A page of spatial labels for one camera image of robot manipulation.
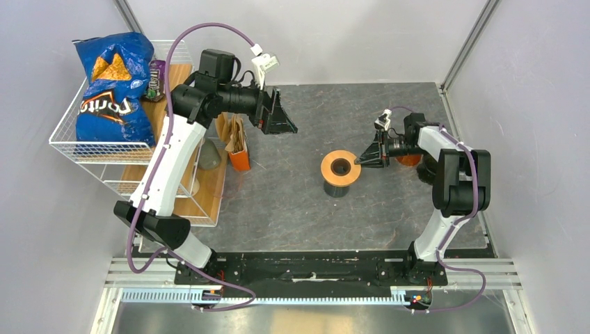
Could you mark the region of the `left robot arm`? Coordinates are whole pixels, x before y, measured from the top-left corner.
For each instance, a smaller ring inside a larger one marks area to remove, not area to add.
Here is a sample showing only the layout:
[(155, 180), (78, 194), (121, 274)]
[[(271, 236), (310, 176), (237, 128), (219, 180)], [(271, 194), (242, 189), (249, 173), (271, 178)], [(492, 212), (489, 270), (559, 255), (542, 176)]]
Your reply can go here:
[(298, 129), (280, 104), (280, 91), (264, 84), (278, 67), (278, 57), (252, 48), (253, 80), (240, 86), (234, 78), (237, 57), (226, 51), (202, 51), (198, 69), (167, 94), (171, 105), (163, 118), (161, 138), (144, 176), (128, 201), (113, 213), (140, 234), (180, 257), (202, 284), (216, 280), (215, 252), (191, 233), (188, 219), (174, 214), (177, 191), (189, 160), (211, 125), (223, 112), (244, 114), (264, 134), (295, 134)]

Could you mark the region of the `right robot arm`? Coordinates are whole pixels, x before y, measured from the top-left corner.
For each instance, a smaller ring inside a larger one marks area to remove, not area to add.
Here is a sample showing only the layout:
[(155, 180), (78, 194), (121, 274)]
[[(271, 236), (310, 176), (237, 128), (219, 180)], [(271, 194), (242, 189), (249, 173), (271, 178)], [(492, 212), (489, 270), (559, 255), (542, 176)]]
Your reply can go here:
[(371, 145), (355, 163), (384, 168), (393, 157), (427, 154), (436, 163), (432, 184), (433, 214), (422, 234), (404, 256), (400, 277), (412, 285), (445, 277), (443, 258), (457, 231), (491, 201), (491, 154), (476, 150), (454, 138), (438, 122), (422, 113), (404, 118), (404, 132), (390, 136), (392, 110), (385, 109), (374, 121)]

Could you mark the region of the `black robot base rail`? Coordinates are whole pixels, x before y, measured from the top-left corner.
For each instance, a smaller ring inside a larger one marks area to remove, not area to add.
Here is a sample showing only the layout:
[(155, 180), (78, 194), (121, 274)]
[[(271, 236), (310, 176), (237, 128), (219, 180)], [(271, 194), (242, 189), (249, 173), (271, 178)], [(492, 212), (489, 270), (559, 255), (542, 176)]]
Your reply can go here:
[(418, 260), (409, 250), (334, 250), (218, 253), (205, 273), (244, 291), (223, 296), (271, 298), (386, 297), (391, 287), (446, 286), (437, 262)]

